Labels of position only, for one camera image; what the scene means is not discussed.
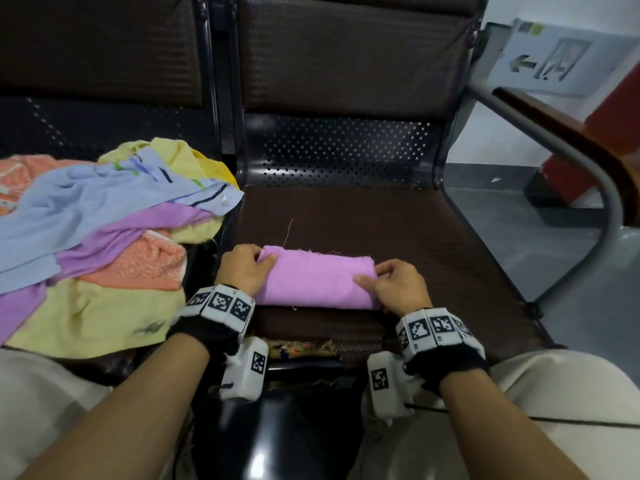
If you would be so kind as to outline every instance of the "sign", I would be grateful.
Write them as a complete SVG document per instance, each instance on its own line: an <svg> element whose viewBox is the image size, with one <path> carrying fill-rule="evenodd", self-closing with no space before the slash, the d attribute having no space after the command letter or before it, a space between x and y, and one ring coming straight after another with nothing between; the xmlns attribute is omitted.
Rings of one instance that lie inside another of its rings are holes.
<svg viewBox="0 0 640 480"><path fill-rule="evenodd" d="M531 92L588 96L638 40L516 19L488 82Z"/></svg>

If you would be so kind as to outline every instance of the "black arrow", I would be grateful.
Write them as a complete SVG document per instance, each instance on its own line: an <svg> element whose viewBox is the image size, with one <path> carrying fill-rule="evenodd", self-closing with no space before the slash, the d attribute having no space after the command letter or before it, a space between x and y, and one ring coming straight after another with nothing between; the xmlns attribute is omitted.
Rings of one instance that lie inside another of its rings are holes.
<svg viewBox="0 0 640 480"><path fill-rule="evenodd" d="M511 72L520 72L521 67L525 69L535 69L538 63L526 60L528 58L528 55L519 55L515 59L510 60L509 67L511 67Z"/></svg>

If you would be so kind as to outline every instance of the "chair seat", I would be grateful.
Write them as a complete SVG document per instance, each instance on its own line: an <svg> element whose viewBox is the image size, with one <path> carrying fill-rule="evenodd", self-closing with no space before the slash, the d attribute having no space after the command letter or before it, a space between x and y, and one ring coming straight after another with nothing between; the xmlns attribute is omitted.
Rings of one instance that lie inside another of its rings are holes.
<svg viewBox="0 0 640 480"><path fill-rule="evenodd" d="M375 262L402 259L424 276L434 306L464 320L490 363L550 346L443 192L252 185L244 191L236 243L368 255ZM252 332L270 339L332 339L342 361L353 367L383 349L399 352L396 322L381 312L260 306Z"/></svg>

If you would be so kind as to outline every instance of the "floor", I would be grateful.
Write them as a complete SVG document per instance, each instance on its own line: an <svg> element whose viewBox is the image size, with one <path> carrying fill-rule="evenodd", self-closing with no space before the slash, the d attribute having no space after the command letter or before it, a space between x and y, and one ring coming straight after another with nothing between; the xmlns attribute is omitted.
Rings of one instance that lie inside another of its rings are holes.
<svg viewBox="0 0 640 480"><path fill-rule="evenodd" d="M522 193L447 189L524 298L533 300L587 254L598 238L592 219L559 227L573 209L551 209L545 218ZM562 310L543 323L569 348L604 357L640 386L640 256L577 289Z"/></svg>

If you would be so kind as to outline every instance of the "light blue towel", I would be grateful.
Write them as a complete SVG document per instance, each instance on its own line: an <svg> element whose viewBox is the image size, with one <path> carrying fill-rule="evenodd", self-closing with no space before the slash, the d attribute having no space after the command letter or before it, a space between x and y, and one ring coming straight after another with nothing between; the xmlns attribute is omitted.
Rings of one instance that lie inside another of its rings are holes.
<svg viewBox="0 0 640 480"><path fill-rule="evenodd" d="M175 201L222 216L242 197L225 182L172 172L149 147L116 164L48 171L35 179L11 214L0 217L0 294L59 273L54 253L139 210Z"/></svg>

